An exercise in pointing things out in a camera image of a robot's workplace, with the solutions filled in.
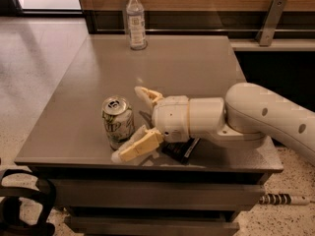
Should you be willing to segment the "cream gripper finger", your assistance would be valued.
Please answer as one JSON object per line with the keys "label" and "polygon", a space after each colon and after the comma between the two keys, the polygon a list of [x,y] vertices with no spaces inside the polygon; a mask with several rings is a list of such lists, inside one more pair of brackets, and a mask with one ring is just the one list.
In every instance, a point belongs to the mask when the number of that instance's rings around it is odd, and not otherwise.
{"label": "cream gripper finger", "polygon": [[163,135],[157,128],[148,129],[141,126],[131,138],[115,151],[111,160],[114,163],[131,161],[139,156],[152,152],[163,142]]}
{"label": "cream gripper finger", "polygon": [[160,92],[148,88],[135,87],[134,91],[150,110],[153,110],[157,103],[163,99],[163,95]]}

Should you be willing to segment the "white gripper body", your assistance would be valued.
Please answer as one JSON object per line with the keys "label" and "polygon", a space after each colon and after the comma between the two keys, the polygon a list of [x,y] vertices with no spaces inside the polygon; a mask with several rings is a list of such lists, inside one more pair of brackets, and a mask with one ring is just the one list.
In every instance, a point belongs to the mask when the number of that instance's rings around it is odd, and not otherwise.
{"label": "white gripper body", "polygon": [[169,96],[154,107],[152,120],[168,143],[184,143],[189,137],[187,96]]}

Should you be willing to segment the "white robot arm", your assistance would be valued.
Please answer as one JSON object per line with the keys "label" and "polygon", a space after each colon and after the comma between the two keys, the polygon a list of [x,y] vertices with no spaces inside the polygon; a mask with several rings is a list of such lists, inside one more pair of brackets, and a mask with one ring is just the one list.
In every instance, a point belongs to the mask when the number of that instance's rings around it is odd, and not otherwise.
{"label": "white robot arm", "polygon": [[163,142],[204,139],[223,148],[257,148],[267,136],[315,164],[315,113],[281,95],[249,83],[232,86],[224,98],[165,97],[136,87],[153,126],[136,131],[111,156],[115,163],[147,154]]}

